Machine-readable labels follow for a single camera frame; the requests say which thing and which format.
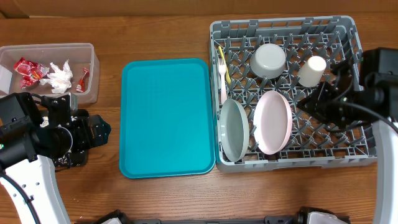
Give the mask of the small red sauce packet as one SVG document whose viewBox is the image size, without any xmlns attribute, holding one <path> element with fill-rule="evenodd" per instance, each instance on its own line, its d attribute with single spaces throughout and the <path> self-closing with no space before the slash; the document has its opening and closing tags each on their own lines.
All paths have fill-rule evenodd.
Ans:
<svg viewBox="0 0 398 224">
<path fill-rule="evenodd" d="M 78 84 L 76 86 L 76 91 L 79 93 L 83 93 L 86 91 L 85 81 L 90 76 L 90 71 L 87 68 L 83 69 L 83 76 L 79 79 Z"/>
</svg>

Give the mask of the white plastic fork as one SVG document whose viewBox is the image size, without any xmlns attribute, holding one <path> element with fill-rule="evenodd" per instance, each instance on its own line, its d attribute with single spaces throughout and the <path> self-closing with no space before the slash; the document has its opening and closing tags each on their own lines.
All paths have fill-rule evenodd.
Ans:
<svg viewBox="0 0 398 224">
<path fill-rule="evenodd" d="M 223 65 L 223 62 L 221 58 L 218 60 L 218 72 L 220 75 L 220 100 L 221 104 L 223 104 L 227 100 L 227 92 L 226 92 L 226 83 L 225 83 L 225 67 Z"/>
</svg>

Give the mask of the clear plastic bin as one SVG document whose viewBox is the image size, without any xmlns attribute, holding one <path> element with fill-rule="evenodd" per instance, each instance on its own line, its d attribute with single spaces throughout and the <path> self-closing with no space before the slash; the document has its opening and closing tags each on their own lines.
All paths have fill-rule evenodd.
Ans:
<svg viewBox="0 0 398 224">
<path fill-rule="evenodd" d="M 60 69 L 69 60 L 72 70 L 72 87 L 67 92 L 74 93 L 78 97 L 79 104 L 95 103 L 98 97 L 98 87 L 100 80 L 100 62 L 95 54 L 95 50 L 90 43 L 66 43 L 66 44 L 33 44 L 33 45 L 8 45 L 1 47 L 1 97 L 11 93 L 28 91 L 38 95 L 55 97 L 52 93 L 52 86 L 49 84 L 34 86 L 22 89 L 19 82 L 22 75 L 14 70 L 14 65 L 21 57 L 26 60 L 40 63 L 50 68 L 50 63 L 54 63 Z M 90 71 L 90 76 L 85 81 L 86 91 L 79 93 L 76 86 L 79 79 L 83 76 L 83 69 Z"/>
</svg>

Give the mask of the white paper cup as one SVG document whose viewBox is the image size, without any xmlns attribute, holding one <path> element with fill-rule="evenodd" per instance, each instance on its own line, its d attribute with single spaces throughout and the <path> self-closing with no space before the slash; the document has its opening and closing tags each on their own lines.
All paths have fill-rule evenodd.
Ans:
<svg viewBox="0 0 398 224">
<path fill-rule="evenodd" d="M 298 71 L 299 83 L 304 87 L 314 87 L 326 69 L 326 60 L 320 56 L 312 56 Z"/>
</svg>

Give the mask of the grey round plate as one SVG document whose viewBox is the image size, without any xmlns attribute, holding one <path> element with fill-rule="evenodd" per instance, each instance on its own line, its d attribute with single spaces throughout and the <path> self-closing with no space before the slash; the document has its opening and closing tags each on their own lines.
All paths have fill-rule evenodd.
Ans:
<svg viewBox="0 0 398 224">
<path fill-rule="evenodd" d="M 241 160 L 249 145 L 249 123 L 242 105 L 227 99 L 220 113 L 221 144 L 229 161 Z"/>
</svg>

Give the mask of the large red snack wrapper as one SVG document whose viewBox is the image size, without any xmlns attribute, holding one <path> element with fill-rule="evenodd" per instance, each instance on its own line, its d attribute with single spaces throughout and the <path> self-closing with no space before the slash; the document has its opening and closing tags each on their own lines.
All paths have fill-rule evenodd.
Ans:
<svg viewBox="0 0 398 224">
<path fill-rule="evenodd" d="M 45 77 L 49 68 L 36 62 L 26 60 L 24 57 L 15 63 L 14 70 L 22 75 L 19 86 L 23 89 L 30 87 Z"/>
</svg>

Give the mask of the white round plate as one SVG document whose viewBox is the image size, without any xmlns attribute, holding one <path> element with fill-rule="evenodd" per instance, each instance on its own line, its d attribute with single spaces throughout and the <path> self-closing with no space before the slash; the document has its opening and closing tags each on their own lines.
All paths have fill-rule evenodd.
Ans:
<svg viewBox="0 0 398 224">
<path fill-rule="evenodd" d="M 253 125 L 254 138 L 264 154 L 281 151 L 292 132 L 292 112 L 287 99 L 274 90 L 265 92 L 254 111 Z"/>
</svg>

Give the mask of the white napkin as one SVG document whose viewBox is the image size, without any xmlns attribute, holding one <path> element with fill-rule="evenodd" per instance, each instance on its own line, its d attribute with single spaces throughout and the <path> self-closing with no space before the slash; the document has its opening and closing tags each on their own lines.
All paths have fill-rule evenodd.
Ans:
<svg viewBox="0 0 398 224">
<path fill-rule="evenodd" d="M 45 78 L 40 79 L 40 84 L 49 84 L 52 86 L 52 93 L 65 93 L 72 87 L 71 79 L 73 77 L 72 70 L 69 66 L 69 60 L 63 64 L 63 69 L 59 69 L 54 63 L 50 63 L 53 73 L 48 73 Z"/>
</svg>

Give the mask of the teal plastic tray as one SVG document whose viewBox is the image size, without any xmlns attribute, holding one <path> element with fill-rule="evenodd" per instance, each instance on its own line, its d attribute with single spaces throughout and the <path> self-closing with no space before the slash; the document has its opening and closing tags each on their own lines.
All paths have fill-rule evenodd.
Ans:
<svg viewBox="0 0 398 224">
<path fill-rule="evenodd" d="M 119 169 L 130 179 L 206 174 L 215 166 L 207 64 L 200 58 L 135 61 L 121 80 Z"/>
</svg>

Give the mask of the black plastic bin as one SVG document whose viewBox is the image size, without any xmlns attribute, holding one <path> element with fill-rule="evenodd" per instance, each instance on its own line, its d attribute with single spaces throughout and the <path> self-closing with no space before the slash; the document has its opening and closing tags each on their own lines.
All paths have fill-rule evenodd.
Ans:
<svg viewBox="0 0 398 224">
<path fill-rule="evenodd" d="M 78 109 L 71 115 L 71 121 L 84 119 L 89 117 L 89 112 L 84 109 Z M 53 159 L 54 166 L 60 170 L 61 168 L 69 169 L 71 167 L 84 166 L 88 160 L 88 151 L 68 151 L 63 157 Z"/>
</svg>

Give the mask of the grey dishwasher rack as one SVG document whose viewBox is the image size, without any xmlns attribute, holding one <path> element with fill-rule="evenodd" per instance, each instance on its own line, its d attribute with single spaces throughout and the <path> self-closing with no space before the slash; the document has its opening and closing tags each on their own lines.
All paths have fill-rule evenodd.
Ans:
<svg viewBox="0 0 398 224">
<path fill-rule="evenodd" d="M 276 44 L 285 52 L 285 68 L 274 79 L 256 76 L 250 58 L 263 44 Z M 216 148 L 216 166 L 224 173 L 269 171 L 295 167 L 357 167 L 377 160 L 370 126 L 347 132 L 334 124 L 323 124 L 301 111 L 297 103 L 312 94 L 312 88 L 299 84 L 297 72 L 312 56 L 323 57 L 328 66 L 344 60 L 351 63 L 348 84 L 359 89 L 359 63 L 362 48 L 354 20 L 349 16 L 291 17 L 215 21 L 210 25 L 210 71 L 213 112 L 220 115 L 220 76 L 217 62 L 226 58 L 231 83 L 227 96 L 243 106 L 248 120 L 254 117 L 257 102 L 274 90 L 289 102 L 292 132 L 286 147 L 273 155 L 261 152 L 250 138 L 245 156 L 231 162 L 223 148 Z"/>
</svg>

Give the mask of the yellow plastic spoon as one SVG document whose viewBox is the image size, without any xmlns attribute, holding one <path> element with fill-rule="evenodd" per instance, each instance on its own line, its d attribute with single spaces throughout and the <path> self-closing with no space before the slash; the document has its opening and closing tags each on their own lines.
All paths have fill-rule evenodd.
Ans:
<svg viewBox="0 0 398 224">
<path fill-rule="evenodd" d="M 218 50 L 219 50 L 221 60 L 222 60 L 222 62 L 223 62 L 223 65 L 224 65 L 224 67 L 225 67 L 225 70 L 226 70 L 225 79 L 226 79 L 226 82 L 227 82 L 228 86 L 230 86 L 230 84 L 231 84 L 231 79 L 230 79 L 230 77 L 229 77 L 228 66 L 227 66 L 227 64 L 226 64 L 226 60 L 225 60 L 225 56 L 224 56 L 224 52 L 223 52 L 222 46 L 219 45 L 219 46 L 218 46 Z"/>
</svg>

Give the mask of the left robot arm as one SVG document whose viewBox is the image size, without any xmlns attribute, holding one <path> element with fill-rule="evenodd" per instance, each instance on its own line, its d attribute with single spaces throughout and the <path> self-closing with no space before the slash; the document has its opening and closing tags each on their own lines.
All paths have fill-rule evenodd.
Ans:
<svg viewBox="0 0 398 224">
<path fill-rule="evenodd" d="M 1 98 L 1 184 L 22 223 L 69 223 L 53 162 L 108 142 L 111 126 L 78 109 L 73 93 Z"/>
</svg>

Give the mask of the small grey bowl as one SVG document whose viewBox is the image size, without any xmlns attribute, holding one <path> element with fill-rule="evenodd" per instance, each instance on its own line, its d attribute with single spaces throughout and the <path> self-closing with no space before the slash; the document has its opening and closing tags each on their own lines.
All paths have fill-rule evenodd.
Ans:
<svg viewBox="0 0 398 224">
<path fill-rule="evenodd" d="M 286 55 L 276 44 L 261 45 L 250 59 L 250 67 L 261 78 L 276 78 L 285 70 Z"/>
</svg>

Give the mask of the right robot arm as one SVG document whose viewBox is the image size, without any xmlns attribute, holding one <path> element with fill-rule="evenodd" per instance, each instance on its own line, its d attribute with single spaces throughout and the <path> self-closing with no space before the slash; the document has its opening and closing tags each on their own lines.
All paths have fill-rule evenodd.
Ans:
<svg viewBox="0 0 398 224">
<path fill-rule="evenodd" d="M 359 84 L 345 91 L 323 83 L 297 106 L 336 132 L 371 125 L 377 149 L 377 200 L 374 223 L 397 223 L 397 64 L 363 58 Z"/>
</svg>

